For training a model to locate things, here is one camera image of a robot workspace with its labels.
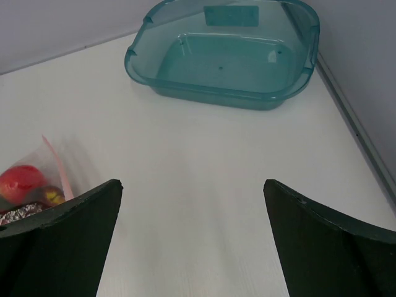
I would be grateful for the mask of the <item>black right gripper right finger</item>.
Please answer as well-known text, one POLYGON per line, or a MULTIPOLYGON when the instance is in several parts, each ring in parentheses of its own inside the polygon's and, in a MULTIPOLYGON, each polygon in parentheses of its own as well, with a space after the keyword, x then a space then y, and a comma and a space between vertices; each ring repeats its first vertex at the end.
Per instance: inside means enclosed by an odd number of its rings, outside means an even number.
POLYGON ((276 179, 263 188, 290 296, 395 296, 395 232, 311 200, 276 179))

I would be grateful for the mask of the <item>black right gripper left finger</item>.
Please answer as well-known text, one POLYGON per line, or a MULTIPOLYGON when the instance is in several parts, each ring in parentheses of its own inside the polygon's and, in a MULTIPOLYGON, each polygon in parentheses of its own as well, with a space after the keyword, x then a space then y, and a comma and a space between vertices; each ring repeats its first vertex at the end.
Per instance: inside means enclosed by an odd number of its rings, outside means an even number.
POLYGON ((1 296, 96 296, 121 205, 111 179, 1 227, 1 296))

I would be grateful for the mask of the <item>dark red fake peach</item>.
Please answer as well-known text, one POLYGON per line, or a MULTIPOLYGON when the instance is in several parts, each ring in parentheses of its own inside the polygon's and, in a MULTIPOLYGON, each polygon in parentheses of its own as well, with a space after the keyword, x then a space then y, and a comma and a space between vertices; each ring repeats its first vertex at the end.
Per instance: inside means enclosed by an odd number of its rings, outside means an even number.
POLYGON ((44 186, 38 189, 38 200, 47 205, 54 207, 66 201, 63 191, 56 186, 44 186))

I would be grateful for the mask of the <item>clear zip top bag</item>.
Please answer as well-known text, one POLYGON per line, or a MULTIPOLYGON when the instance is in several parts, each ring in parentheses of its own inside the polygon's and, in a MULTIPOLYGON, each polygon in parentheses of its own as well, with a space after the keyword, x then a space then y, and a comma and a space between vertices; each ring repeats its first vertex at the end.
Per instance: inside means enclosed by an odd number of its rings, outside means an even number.
POLYGON ((1 172, 1 226, 74 198, 59 155, 42 139, 37 150, 1 172))

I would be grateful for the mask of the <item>red fake apple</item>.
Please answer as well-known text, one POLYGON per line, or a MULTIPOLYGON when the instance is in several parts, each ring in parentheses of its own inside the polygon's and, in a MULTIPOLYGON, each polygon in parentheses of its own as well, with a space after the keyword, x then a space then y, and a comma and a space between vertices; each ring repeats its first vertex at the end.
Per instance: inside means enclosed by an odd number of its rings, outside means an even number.
POLYGON ((32 165, 18 165, 1 174, 1 199, 20 205, 32 190, 46 185, 44 174, 32 165))

